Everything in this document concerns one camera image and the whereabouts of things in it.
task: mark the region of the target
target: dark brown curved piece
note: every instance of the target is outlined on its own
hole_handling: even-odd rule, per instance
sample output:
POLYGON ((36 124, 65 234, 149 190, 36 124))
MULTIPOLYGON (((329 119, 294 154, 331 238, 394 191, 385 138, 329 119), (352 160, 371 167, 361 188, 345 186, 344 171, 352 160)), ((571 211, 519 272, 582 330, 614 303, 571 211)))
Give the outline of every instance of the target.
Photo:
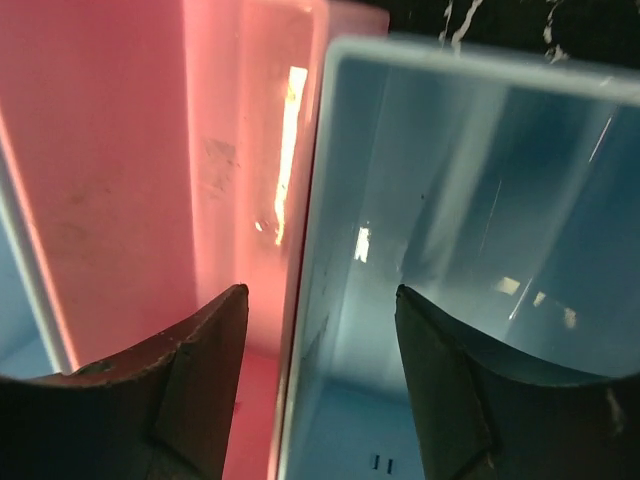
POLYGON ((247 316, 233 286, 72 376, 0 378, 0 478, 222 478, 247 316))
POLYGON ((427 479, 640 478, 640 375, 545 362, 404 286, 396 329, 427 479))

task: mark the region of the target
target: plastic bin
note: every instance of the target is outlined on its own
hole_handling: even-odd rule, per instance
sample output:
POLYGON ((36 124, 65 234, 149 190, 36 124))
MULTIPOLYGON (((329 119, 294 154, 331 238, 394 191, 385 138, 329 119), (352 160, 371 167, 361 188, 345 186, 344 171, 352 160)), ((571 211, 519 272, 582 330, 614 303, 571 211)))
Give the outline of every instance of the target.
POLYGON ((334 43, 324 82, 281 479, 421 478, 412 429, 372 426, 411 417, 402 283, 545 360, 640 369, 640 82, 378 39, 334 43))
MULTIPOLYGON (((0 6, 3 142, 67 370, 186 318, 233 281, 233 238, 220 229, 203 253, 209 232, 194 228, 191 184, 202 176, 196 144, 237 135, 227 87, 237 83, 240 7, 0 6)), ((213 214, 233 220, 224 205, 213 214)))
POLYGON ((386 35, 388 25, 387 12, 355 3, 244 4, 239 141, 230 168, 236 179, 233 248, 236 279, 250 290, 247 345, 261 357, 241 374, 237 401, 243 407, 234 417, 225 478, 275 475, 327 45, 345 33, 386 35), (273 379, 262 378, 265 370, 273 379), (269 382, 256 396, 256 386, 269 382), (251 462, 248 450, 256 452, 251 462))

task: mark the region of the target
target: light blue plastic bin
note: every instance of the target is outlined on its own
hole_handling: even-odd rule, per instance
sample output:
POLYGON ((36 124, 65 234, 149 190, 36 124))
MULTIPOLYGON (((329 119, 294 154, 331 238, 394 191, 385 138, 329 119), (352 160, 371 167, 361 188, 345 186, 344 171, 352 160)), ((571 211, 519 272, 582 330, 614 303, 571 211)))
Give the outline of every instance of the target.
POLYGON ((53 352, 62 350, 0 148, 0 375, 27 379, 60 371, 53 352))
POLYGON ((397 478, 421 477, 412 431, 322 413, 340 385, 410 417, 399 284, 540 358, 640 370, 640 83, 573 65, 409 40, 332 45, 281 478, 322 464, 318 478, 347 478, 328 467, 339 436, 327 432, 342 430, 361 433, 344 453, 350 478, 370 478, 377 450, 402 457, 397 478))

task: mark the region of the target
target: pink plastic surface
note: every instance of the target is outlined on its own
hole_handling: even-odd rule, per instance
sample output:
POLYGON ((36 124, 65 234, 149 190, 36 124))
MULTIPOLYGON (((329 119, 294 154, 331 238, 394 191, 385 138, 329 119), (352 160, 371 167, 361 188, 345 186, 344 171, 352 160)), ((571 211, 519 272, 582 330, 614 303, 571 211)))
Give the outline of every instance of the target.
POLYGON ((4 140, 73 369, 232 282, 248 346, 280 352, 327 42, 387 25, 324 0, 0 4, 4 140))
MULTIPOLYGON (((200 152, 233 144, 237 50, 226 49, 239 11, 234 0, 0 4, 10 167, 74 369, 191 314, 197 285, 211 298, 231 281, 232 238, 203 248, 230 237, 202 228, 194 242, 189 153, 206 183, 198 141, 200 152)), ((223 211, 205 214, 232 222, 223 211)))

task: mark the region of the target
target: white streak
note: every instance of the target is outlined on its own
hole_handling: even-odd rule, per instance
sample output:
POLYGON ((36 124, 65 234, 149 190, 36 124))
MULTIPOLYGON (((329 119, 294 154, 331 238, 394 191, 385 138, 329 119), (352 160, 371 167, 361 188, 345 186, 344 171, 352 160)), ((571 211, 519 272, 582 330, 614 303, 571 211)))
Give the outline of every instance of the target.
POLYGON ((491 219, 493 218, 493 212, 496 209, 496 203, 498 203, 498 196, 500 195, 500 189, 502 188, 502 179, 500 179, 500 183, 498 183, 498 190, 496 191, 496 196, 493 199, 493 205, 491 205, 491 212, 489 212, 489 220, 487 220, 487 226, 484 229, 484 235, 482 236, 482 242, 480 243, 480 249, 478 250, 478 256, 482 253, 482 249, 484 248, 484 244, 487 241, 487 235, 489 234, 489 225, 491 225, 491 219))
POLYGON ((478 10, 478 7, 482 5, 483 1, 484 0, 473 0, 471 7, 469 7, 469 10, 467 11, 467 16, 465 17, 464 22, 462 22, 460 28, 453 33, 451 37, 451 45, 456 53, 460 52, 460 43, 471 26, 471 21, 473 20, 473 16, 476 14, 476 10, 478 10))
POLYGON ((596 153, 598 152, 598 149, 600 148, 600 144, 602 143, 602 139, 607 134, 607 130, 609 130, 609 125, 610 124, 611 124, 611 117, 609 117, 609 119, 607 120, 607 124, 602 129, 602 133, 600 134, 600 138, 598 138, 598 143, 596 143, 596 146, 594 147, 593 152, 591 152, 591 156, 589 157, 589 163, 591 163, 591 160, 593 160, 593 157, 596 156, 596 153))
POLYGON ((440 43, 444 43, 447 39, 447 33, 449 33, 449 22, 451 21, 451 14, 453 13, 453 0, 449 0, 449 5, 444 9, 444 18, 446 18, 446 22, 444 24, 444 30, 440 32, 438 35, 438 40, 440 43))
POLYGON ((560 45, 556 45, 555 47, 547 50, 547 57, 551 57, 550 63, 556 63, 559 60, 569 60, 569 54, 562 50, 560 45))
POLYGON ((302 92, 307 81, 307 69, 291 67, 289 69, 289 83, 287 96, 284 100, 284 114, 282 118, 282 144, 280 147, 280 172, 278 185, 276 186, 276 198, 273 208, 278 219, 276 245, 282 243, 284 236, 285 214, 284 207, 291 180, 291 168, 293 167, 293 154, 298 137, 298 114, 302 103, 302 92))
POLYGON ((524 298, 527 296, 527 293, 529 293, 529 288, 531 288, 531 282, 533 282, 533 277, 530 278, 529 281, 527 282, 527 286, 524 287, 524 291, 522 292, 522 295, 520 295, 520 298, 518 299, 518 302, 516 303, 516 307, 513 309, 513 312, 511 312, 511 315, 509 315, 509 321, 510 322, 515 320, 515 318, 518 316, 518 313, 520 313, 520 308, 522 307, 522 302, 523 302, 524 298))
POLYGON ((358 241, 356 242, 356 251, 353 255, 354 260, 360 260, 362 263, 367 263, 370 237, 371 231, 368 228, 360 227, 360 231, 358 232, 358 241))
POLYGON ((545 56, 550 59, 550 63, 556 63, 560 60, 568 60, 569 54, 562 50, 560 45, 553 43, 553 14, 556 11, 556 8, 562 3, 562 0, 547 0, 547 3, 553 3, 553 7, 549 11, 549 15, 547 16, 547 24, 544 26, 544 30, 542 31, 542 38, 544 42, 549 46, 547 49, 545 56))
POLYGON ((618 403, 618 399, 616 398, 616 394, 614 393, 612 388, 607 388, 607 402, 609 403, 609 407, 611 408, 611 423, 613 424, 613 435, 619 435, 624 430, 624 424, 626 423, 626 415, 620 404, 618 403))

